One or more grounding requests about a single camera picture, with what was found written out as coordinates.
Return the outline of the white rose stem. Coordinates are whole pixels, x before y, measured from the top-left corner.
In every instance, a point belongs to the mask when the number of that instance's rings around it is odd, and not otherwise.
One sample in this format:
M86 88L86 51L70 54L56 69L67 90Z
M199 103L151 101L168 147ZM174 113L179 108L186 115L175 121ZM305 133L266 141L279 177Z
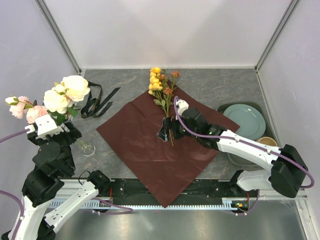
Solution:
M80 75L63 77L60 83L44 93L43 104L59 126L80 111L75 103L90 93L89 82Z

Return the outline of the dark red wrapping paper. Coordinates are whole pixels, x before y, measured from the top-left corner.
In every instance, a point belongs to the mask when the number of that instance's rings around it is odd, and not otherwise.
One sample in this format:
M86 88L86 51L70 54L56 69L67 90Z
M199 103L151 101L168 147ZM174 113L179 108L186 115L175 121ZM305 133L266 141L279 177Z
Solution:
M160 205L167 207L219 153L183 137L157 137L164 111L144 92L96 130Z

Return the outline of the yellow rose stem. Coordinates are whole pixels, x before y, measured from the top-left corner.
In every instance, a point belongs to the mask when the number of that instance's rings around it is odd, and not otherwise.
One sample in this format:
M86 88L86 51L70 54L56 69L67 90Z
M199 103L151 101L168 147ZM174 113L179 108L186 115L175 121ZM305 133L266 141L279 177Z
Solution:
M162 106L165 104L165 101L162 100L161 96L161 91L163 89L160 79L161 73L162 69L160 67L153 67L150 69L148 93L154 97L154 103L163 110Z

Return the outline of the brown rose stem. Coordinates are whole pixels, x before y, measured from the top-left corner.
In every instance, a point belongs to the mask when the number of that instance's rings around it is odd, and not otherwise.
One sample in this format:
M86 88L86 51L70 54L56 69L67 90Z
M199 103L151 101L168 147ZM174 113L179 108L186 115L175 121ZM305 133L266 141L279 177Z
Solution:
M167 75L165 69L162 70L160 74L160 80L162 85L161 90L161 99L164 100L164 105L162 109L165 112L165 116L170 116L170 107L173 105L173 98L174 98L174 90L177 88L177 78L179 78L180 73L178 71L173 71L170 74L171 79Z

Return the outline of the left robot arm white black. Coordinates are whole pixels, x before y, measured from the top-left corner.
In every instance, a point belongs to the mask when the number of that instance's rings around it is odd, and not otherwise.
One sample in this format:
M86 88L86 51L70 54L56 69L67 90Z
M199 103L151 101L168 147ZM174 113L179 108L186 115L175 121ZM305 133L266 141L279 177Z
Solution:
M57 126L52 120L38 120L26 127L27 138L39 146L32 161L34 169L22 186L18 200L19 214L12 230L3 240L53 240L66 221L86 202L110 191L110 179L100 170L89 174L80 188L55 210L46 213L57 192L64 186L62 177L75 173L71 145L82 137L81 132L66 120Z

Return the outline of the black ribbon gold lettering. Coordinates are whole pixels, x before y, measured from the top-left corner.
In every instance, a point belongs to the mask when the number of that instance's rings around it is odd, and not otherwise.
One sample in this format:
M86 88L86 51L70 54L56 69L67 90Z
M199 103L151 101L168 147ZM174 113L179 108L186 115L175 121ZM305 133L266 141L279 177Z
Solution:
M89 88L91 87L99 87L100 92L98 94L98 97L93 97L92 93L89 92L88 98L86 101L85 106L80 110L80 115L83 119L93 117L93 118L99 118L102 115L104 115L112 106L113 102L111 101L111 98L121 89L121 87L116 87L112 90L112 92L104 99L102 100L103 96L103 88L100 84L88 82Z

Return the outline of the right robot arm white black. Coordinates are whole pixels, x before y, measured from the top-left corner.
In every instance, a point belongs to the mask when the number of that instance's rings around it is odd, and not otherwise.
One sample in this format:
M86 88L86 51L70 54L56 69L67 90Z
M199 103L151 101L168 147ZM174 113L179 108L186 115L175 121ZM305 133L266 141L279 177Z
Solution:
M279 148L247 139L223 126L209 124L196 108L183 107L174 116L165 117L157 137L167 142L169 132L176 140L192 137L207 149L258 165L260 170L239 170L234 174L229 191L235 197L251 190L273 189L282 196L295 198L308 173L295 147L286 144Z

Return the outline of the pink rose stem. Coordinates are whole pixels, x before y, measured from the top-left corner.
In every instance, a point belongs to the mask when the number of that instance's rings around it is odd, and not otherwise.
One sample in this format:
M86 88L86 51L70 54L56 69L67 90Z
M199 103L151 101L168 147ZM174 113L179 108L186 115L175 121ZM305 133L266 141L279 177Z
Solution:
M29 125L35 123L37 118L48 114L45 106L34 105L26 96L10 96L5 98L4 101L9 106L9 111L15 118L22 119L26 117Z

